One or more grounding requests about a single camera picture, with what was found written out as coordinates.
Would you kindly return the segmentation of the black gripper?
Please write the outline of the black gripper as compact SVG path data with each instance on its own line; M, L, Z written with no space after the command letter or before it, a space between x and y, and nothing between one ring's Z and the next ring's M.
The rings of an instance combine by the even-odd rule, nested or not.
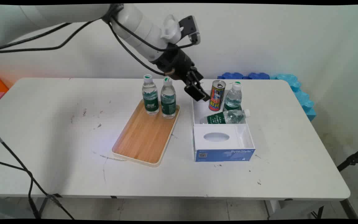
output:
M173 80L181 80L186 83L184 91L195 101L210 100L210 95L204 91L200 83L200 80L204 78L203 75L182 49L165 51L156 60L153 60L152 64Z

